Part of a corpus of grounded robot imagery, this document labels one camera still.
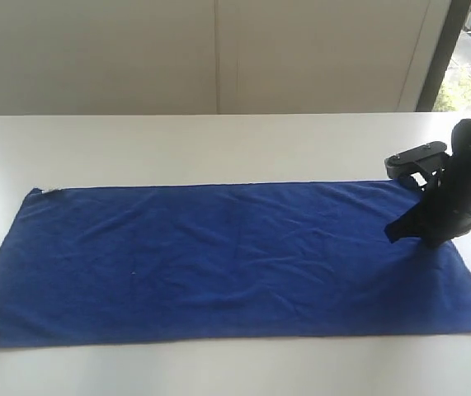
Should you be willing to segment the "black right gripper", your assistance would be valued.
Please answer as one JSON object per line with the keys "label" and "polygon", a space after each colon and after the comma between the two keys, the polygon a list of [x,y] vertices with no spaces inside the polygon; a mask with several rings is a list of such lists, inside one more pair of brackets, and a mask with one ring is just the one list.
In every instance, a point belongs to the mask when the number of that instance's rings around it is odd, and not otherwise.
{"label": "black right gripper", "polygon": [[437,187],[384,228],[391,243],[420,238],[427,246],[437,248],[471,231],[471,119],[454,127],[451,148]]}

